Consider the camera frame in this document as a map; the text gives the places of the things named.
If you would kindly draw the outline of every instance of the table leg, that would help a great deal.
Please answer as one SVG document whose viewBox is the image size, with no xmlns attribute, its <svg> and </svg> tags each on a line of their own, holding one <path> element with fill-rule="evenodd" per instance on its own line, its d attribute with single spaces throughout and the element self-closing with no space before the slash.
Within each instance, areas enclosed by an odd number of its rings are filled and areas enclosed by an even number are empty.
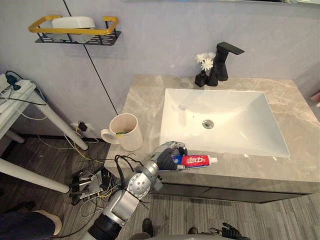
<svg viewBox="0 0 320 240">
<path fill-rule="evenodd" d="M 0 172 L 66 194 L 69 187 L 0 158 Z"/>
<path fill-rule="evenodd" d="M 21 136 L 16 134 L 14 131 L 11 131 L 10 129 L 6 131 L 5 135 L 20 144 L 23 144 L 25 142 L 25 140 Z"/>
<path fill-rule="evenodd" d="M 29 100 L 35 103 L 44 102 L 35 91 L 30 94 Z M 34 106 L 38 108 L 44 115 L 46 115 L 51 122 L 53 122 L 62 132 L 64 132 L 65 135 L 71 138 L 72 141 L 74 141 L 75 144 L 77 144 L 81 149 L 88 149 L 88 145 L 84 141 L 82 141 L 82 139 L 76 134 L 76 132 L 72 130 L 71 127 L 68 126 L 68 124 L 66 124 L 48 105 Z"/>
</svg>

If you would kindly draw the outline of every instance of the gray floor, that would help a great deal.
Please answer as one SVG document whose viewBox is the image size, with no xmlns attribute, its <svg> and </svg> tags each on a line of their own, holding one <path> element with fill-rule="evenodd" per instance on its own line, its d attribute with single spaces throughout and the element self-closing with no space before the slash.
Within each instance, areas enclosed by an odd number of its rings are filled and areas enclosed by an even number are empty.
<svg viewBox="0 0 320 240">
<path fill-rule="evenodd" d="M 59 148 L 68 147 L 65 140 L 45 141 Z M 100 159 L 107 155 L 107 151 L 107 144 L 97 143 L 90 144 L 88 153 L 92 158 Z M 6 160 L 61 183 L 69 183 L 71 174 L 80 169 L 88 167 L 90 171 L 94 168 L 91 163 L 83 162 L 84 159 L 75 151 L 50 148 L 37 138 L 29 138 L 24 144 L 17 144 Z M 60 235 L 78 230 L 89 219 L 80 217 L 81 203 L 72 206 L 67 194 L 4 174 L 0 174 L 0 188 L 5 193 L 0 198 L 0 212 L 22 201 L 35 201 L 37 209 L 46 210 L 62 219 Z M 127 240 L 132 234 L 140 232 L 146 217 L 152 220 L 157 235 L 184 234 L 190 227 L 207 232 L 210 227 L 219 228 L 222 222 L 228 222 L 252 240 L 320 239 L 319 194 L 266 204 L 158 195 L 148 195 L 144 200 L 150 202 L 146 204 L 149 210 L 140 204 L 120 232 L 118 240 Z M 106 205 L 100 200 L 98 204 L 101 207 Z M 87 203 L 82 214 L 89 214 L 94 208 L 93 204 Z M 89 225 L 91 223 L 79 233 L 63 239 L 78 239 Z"/>
</svg>

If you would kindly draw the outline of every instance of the marble countertop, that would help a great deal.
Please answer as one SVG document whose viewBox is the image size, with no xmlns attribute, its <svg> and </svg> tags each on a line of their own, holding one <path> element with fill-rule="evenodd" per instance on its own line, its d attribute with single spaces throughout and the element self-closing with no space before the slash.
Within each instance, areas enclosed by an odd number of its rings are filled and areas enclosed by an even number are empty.
<svg viewBox="0 0 320 240">
<path fill-rule="evenodd" d="M 137 160 L 146 161 L 149 154 L 159 146 L 167 88 L 264 92 L 290 151 L 288 158 L 211 152 L 211 157 L 217 157 L 217 163 L 210 167 L 187 169 L 175 175 L 170 171 L 163 172 L 168 182 L 191 181 L 196 185 L 230 187 L 238 184 L 239 180 L 243 180 L 243 183 L 251 180 L 253 187 L 247 185 L 247 189 L 270 190 L 273 189 L 271 185 L 294 186 L 291 181 L 295 181 L 301 183 L 301 186 L 310 183 L 313 186 L 310 192 L 315 192 L 314 189 L 319 187 L 320 125 L 292 80 L 230 77 L 228 81 L 219 82 L 217 87 L 205 85 L 199 88 L 194 84 L 194 76 L 135 75 L 123 113 L 132 113 L 139 121 L 144 141 L 141 148 L 134 152 Z M 116 154 L 128 152 L 112 144 L 107 158 L 113 158 Z M 112 169 L 114 166 L 112 161 L 106 161 L 106 168 Z M 257 182 L 262 183 L 261 180 L 270 181 L 255 186 Z M 300 190 L 289 190 L 292 187 L 280 187 L 277 190 L 301 192 L 303 187 L 297 188 Z"/>
</svg>

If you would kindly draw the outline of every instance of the white flower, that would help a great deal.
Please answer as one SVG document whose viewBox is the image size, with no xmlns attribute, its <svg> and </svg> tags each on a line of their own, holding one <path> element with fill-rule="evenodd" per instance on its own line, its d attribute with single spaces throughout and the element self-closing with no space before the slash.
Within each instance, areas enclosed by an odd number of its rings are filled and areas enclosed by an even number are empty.
<svg viewBox="0 0 320 240">
<path fill-rule="evenodd" d="M 213 53 L 213 52 L 208 52 L 208 53 L 206 54 L 206 58 L 207 58 L 207 59 L 214 59 L 215 56 L 216 56 L 216 54 Z"/>
<path fill-rule="evenodd" d="M 196 62 L 201 63 L 206 59 L 207 54 L 205 52 L 196 55 Z"/>
<path fill-rule="evenodd" d="M 206 58 L 202 63 L 201 63 L 201 69 L 202 70 L 210 70 L 214 65 L 214 61 L 210 58 Z"/>
</svg>

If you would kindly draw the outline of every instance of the red toothpaste tube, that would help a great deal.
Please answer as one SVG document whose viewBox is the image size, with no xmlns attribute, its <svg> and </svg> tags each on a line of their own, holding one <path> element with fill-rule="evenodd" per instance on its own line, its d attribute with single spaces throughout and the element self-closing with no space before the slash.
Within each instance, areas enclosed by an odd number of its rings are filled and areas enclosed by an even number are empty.
<svg viewBox="0 0 320 240">
<path fill-rule="evenodd" d="M 186 168 L 201 168 L 210 166 L 213 163 L 217 163 L 216 157 L 210 157 L 209 155 L 188 155 L 188 156 L 172 156 L 171 159 L 178 165 L 183 165 Z"/>
</svg>

